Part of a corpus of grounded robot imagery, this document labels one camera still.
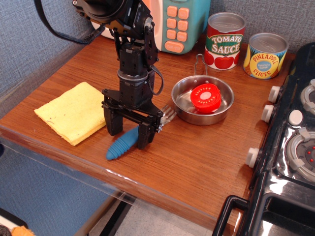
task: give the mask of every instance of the floor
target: floor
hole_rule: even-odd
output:
[[[99,236],[116,210],[116,201],[92,229],[89,236]],[[115,236],[211,236],[212,232],[177,215],[142,200],[135,200]]]

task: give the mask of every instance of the oven door handle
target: oven door handle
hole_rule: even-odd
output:
[[[222,236],[225,230],[227,221],[230,217],[230,214],[234,208],[244,211],[243,217],[248,209],[249,201],[243,198],[240,198],[235,195],[230,195],[225,199],[224,205],[221,209],[218,221],[213,230],[212,236]]]

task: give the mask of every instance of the fork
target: fork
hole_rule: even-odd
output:
[[[161,123],[158,127],[158,133],[162,130],[162,127],[169,123],[175,116],[176,112],[168,105],[165,105],[161,111],[163,116]],[[137,141],[139,137],[139,126],[128,131],[120,138],[118,138],[108,149],[106,154],[107,160],[113,160],[120,157],[126,151],[128,151]]]

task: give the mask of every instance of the toy stove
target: toy stove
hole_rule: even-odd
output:
[[[262,119],[261,149],[250,148],[250,199],[229,196],[213,235],[222,235],[233,208],[242,211],[237,235],[315,235],[315,43],[296,54],[282,87],[273,87]]]

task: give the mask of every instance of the tomato sauce can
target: tomato sauce can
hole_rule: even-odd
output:
[[[219,12],[208,19],[205,62],[213,69],[232,69],[238,63],[246,21],[235,13]]]
[[[258,79],[271,79],[281,70],[288,41],[274,33],[257,33],[250,37],[243,68]]]

